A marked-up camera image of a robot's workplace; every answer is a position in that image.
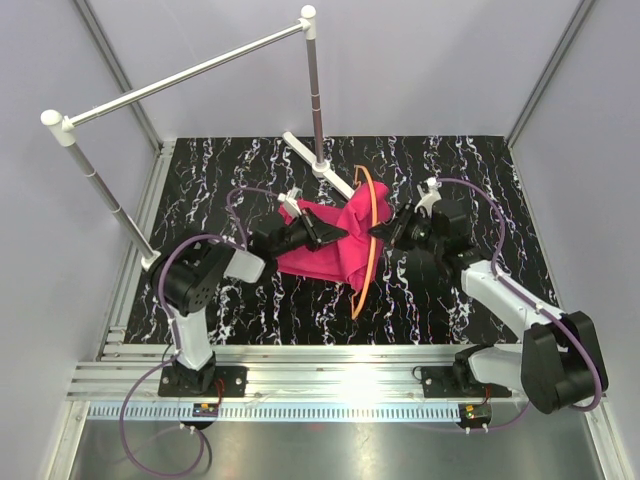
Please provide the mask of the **pink trousers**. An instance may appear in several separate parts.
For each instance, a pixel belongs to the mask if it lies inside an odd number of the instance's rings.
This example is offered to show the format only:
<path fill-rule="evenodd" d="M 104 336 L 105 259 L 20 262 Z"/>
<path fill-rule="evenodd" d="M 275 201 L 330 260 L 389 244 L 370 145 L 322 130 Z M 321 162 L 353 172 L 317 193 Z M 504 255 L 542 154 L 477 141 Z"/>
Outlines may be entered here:
<path fill-rule="evenodd" d="M 392 215 L 387 202 L 389 189 L 375 181 L 374 188 L 359 187 L 342 208 L 299 200 L 298 206 L 313 212 L 320 220 L 348 232 L 348 236 L 316 252 L 298 248 L 278 258 L 278 270 L 285 274 L 312 279 L 346 283 L 359 292 L 365 285 L 369 266 L 372 227 L 371 193 L 377 205 L 377 217 L 382 223 Z"/>

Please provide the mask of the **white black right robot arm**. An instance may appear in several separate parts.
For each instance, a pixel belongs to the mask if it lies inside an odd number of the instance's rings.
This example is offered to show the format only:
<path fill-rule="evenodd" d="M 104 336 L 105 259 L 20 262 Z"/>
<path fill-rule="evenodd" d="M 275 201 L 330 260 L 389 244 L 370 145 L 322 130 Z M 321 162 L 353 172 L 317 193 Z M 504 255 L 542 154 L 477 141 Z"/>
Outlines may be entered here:
<path fill-rule="evenodd" d="M 372 237 L 395 249 L 420 249 L 440 274 L 504 323 L 520 340 L 518 352 L 477 345 L 456 354 L 453 385 L 475 397 L 489 384 L 522 392 L 544 414 L 597 406 L 609 381 L 596 329 L 581 311 L 566 313 L 535 297 L 493 264 L 471 239 L 471 224 L 454 200 L 429 210 L 405 205 Z"/>

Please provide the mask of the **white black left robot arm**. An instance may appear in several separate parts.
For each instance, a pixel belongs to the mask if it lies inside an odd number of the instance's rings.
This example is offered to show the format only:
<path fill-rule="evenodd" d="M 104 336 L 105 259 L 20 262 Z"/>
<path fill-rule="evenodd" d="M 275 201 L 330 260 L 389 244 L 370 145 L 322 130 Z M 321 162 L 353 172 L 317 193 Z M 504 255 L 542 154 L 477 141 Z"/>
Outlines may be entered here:
<path fill-rule="evenodd" d="M 222 388 L 206 320 L 207 305 L 222 280 L 256 284 L 275 273 L 280 257 L 297 251 L 324 252 L 347 237 L 347 230 L 305 208 L 271 230 L 257 229 L 246 247 L 211 233 L 190 232 L 161 249 L 149 274 L 168 315 L 175 353 L 162 368 L 159 394 L 203 397 Z"/>

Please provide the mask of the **right controller board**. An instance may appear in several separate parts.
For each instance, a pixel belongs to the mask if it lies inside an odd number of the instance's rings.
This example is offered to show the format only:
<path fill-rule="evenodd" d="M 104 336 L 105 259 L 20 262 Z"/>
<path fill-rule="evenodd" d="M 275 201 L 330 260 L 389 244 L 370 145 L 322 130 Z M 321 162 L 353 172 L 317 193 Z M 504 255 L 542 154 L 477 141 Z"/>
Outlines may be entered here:
<path fill-rule="evenodd" d="M 479 421 L 480 419 L 490 419 L 492 408 L 489 402 L 476 404 L 463 404 L 461 407 L 461 417 L 469 421 Z"/>

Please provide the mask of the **controller board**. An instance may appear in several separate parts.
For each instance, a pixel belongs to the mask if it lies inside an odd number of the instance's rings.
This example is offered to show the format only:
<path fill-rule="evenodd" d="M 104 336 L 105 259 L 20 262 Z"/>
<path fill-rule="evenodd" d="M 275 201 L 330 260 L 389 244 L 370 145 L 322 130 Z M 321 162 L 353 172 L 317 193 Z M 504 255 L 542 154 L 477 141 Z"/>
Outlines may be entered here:
<path fill-rule="evenodd" d="M 193 404 L 194 418 L 217 418 L 219 416 L 219 403 L 201 402 Z"/>
<path fill-rule="evenodd" d="M 492 408 L 489 402 L 476 404 L 463 404 L 461 407 L 461 417 L 469 421 L 479 421 L 480 419 L 490 419 Z"/>

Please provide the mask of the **left controller board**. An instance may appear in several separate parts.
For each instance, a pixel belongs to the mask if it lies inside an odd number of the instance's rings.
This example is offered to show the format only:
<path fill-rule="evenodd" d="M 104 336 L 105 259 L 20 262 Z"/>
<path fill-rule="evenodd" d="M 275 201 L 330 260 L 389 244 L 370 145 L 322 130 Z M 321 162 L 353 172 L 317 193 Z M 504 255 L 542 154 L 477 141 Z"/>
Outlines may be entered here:
<path fill-rule="evenodd" d="M 193 404 L 194 418 L 217 418 L 219 416 L 219 403 L 201 402 Z"/>

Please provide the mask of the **silver white clothes rack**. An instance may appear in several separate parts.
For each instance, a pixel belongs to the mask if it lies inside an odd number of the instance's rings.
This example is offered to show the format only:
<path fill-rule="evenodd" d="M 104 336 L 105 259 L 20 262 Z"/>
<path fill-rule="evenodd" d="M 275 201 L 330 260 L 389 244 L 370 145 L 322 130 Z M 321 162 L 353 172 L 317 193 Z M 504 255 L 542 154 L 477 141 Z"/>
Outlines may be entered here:
<path fill-rule="evenodd" d="M 289 131 L 282 134 L 282 139 L 294 153 L 309 165 L 316 178 L 326 181 L 342 197 L 350 199 L 354 194 L 354 189 L 333 170 L 330 161 L 324 155 L 317 60 L 317 10 L 312 5 L 303 6 L 296 22 L 280 31 L 254 40 L 147 86 L 128 91 L 116 99 L 110 100 L 86 112 L 73 117 L 65 116 L 53 109 L 48 109 L 41 113 L 41 124 L 48 129 L 56 142 L 69 152 L 83 172 L 85 178 L 90 181 L 95 191 L 102 197 L 104 204 L 111 214 L 127 232 L 134 247 L 141 254 L 141 265 L 145 270 L 149 269 L 152 263 L 159 258 L 160 253 L 151 247 L 139 227 L 116 200 L 115 196 L 97 173 L 97 170 L 88 160 L 77 143 L 75 128 L 297 34 L 305 36 L 315 149 L 310 150 L 305 147 L 302 142 Z"/>

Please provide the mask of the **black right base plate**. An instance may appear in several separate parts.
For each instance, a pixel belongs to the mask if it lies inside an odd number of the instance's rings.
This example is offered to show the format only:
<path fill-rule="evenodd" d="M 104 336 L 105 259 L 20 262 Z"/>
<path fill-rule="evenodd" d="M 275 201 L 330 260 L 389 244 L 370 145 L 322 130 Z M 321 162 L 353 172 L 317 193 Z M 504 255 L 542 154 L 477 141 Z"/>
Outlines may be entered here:
<path fill-rule="evenodd" d="M 472 380 L 454 366 L 421 366 L 416 372 L 425 398 L 510 398 L 512 392 L 496 384 L 483 384 Z"/>

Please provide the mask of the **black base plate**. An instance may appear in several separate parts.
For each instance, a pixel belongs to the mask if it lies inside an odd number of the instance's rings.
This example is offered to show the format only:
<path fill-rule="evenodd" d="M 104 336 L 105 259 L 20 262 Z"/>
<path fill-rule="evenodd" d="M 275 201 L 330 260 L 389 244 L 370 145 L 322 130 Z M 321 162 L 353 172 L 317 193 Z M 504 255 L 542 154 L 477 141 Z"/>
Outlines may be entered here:
<path fill-rule="evenodd" d="M 177 363 L 162 369 L 158 386 L 160 397 L 243 398 L 248 369 L 239 365 L 205 366 L 199 371 Z"/>
<path fill-rule="evenodd" d="M 483 384 L 472 380 L 454 366 L 421 366 L 416 372 L 425 398 L 510 398 L 512 392 L 496 384 Z"/>

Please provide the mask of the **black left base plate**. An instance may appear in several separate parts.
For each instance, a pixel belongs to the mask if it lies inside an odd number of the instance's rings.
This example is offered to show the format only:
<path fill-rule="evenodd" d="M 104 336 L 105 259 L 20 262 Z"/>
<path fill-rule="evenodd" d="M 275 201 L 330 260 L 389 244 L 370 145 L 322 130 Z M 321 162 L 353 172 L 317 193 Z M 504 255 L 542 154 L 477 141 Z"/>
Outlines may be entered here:
<path fill-rule="evenodd" d="M 199 371 L 177 363 L 162 369 L 158 386 L 160 397 L 243 398 L 248 369 L 239 365 L 205 366 Z"/>

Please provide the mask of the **aluminium frame rail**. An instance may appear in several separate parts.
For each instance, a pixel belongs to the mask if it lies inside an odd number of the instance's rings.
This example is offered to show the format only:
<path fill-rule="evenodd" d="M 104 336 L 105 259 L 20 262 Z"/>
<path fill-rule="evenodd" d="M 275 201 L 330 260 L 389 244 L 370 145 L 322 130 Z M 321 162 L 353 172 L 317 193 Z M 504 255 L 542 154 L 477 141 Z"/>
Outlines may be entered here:
<path fill-rule="evenodd" d="M 248 369 L 247 401 L 409 402 L 422 396 L 417 368 L 449 365 L 466 345 L 215 346 L 217 364 Z M 108 344 L 98 359 L 76 365 L 69 400 L 122 400 L 159 365 L 165 347 Z"/>

